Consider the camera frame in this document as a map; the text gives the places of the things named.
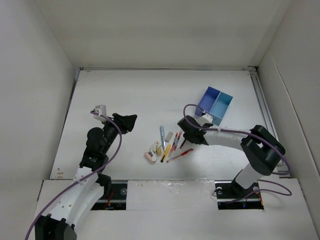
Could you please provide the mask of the red gel pen capped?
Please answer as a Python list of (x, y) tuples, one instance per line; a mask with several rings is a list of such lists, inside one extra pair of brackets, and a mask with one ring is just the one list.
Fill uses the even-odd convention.
[(173, 160), (175, 160), (175, 159), (177, 159), (177, 158), (180, 158), (180, 157), (182, 157), (182, 156), (184, 156), (184, 155), (187, 155), (188, 153), (190, 153), (190, 152), (192, 152), (192, 151), (194, 151), (194, 149), (193, 149), (193, 148), (190, 148), (190, 149), (182, 152), (181, 154), (170, 158), (169, 160), (166, 161), (166, 163), (169, 163), (169, 162), (171, 162), (171, 161), (173, 161)]

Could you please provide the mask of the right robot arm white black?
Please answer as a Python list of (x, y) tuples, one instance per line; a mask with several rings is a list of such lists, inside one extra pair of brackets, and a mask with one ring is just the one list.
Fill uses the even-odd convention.
[(263, 176), (270, 176), (285, 156), (285, 148), (262, 125), (256, 125), (249, 131), (213, 128), (205, 120), (203, 124), (185, 116), (177, 125), (184, 132), (185, 140), (196, 145), (223, 146), (242, 151), (248, 164), (226, 187), (231, 197), (237, 200), (248, 197), (254, 184)]

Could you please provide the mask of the red pen white cap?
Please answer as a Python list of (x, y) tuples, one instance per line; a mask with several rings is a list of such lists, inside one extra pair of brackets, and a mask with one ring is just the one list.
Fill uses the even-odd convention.
[(175, 147), (174, 147), (174, 151), (177, 149), (178, 143), (180, 141), (181, 135), (182, 135), (182, 130), (179, 131), (177, 139), (176, 139), (176, 143), (175, 143)]

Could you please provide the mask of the red pen clear barrel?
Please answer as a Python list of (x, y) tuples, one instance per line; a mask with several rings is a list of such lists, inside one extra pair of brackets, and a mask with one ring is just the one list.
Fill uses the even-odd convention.
[(174, 140), (173, 140), (173, 143), (172, 143), (172, 146), (171, 146), (171, 149), (170, 149), (170, 152), (169, 152), (169, 157), (171, 157), (172, 154), (173, 154), (173, 151), (174, 151), (174, 149), (175, 149), (176, 142), (177, 142), (177, 139), (178, 139), (178, 135), (179, 135), (179, 133), (176, 132), (175, 137), (174, 137)]

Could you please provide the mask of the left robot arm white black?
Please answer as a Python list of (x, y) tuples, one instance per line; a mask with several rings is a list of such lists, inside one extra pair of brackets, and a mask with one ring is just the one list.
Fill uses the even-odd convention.
[(43, 208), (47, 210), (50, 205), (55, 205), (47, 215), (42, 210), (35, 218), (32, 227), (37, 240), (77, 239), (77, 230), (95, 203), (111, 194), (111, 178), (103, 174), (112, 161), (107, 152), (116, 138), (133, 130), (138, 116), (113, 113), (108, 117), (101, 106), (91, 114), (103, 127), (88, 131), (86, 148), (71, 184)]

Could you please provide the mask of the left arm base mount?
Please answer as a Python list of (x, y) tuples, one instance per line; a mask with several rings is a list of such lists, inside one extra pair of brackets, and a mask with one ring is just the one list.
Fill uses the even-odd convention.
[(101, 197), (91, 208), (92, 211), (122, 211), (127, 207), (128, 182), (112, 182), (108, 195)]

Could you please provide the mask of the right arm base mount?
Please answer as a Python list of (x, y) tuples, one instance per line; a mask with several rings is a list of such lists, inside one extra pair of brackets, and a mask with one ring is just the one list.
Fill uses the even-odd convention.
[(255, 181), (248, 189), (242, 188), (234, 180), (216, 180), (213, 197), (219, 210), (263, 210), (261, 194), (255, 192), (259, 184)]

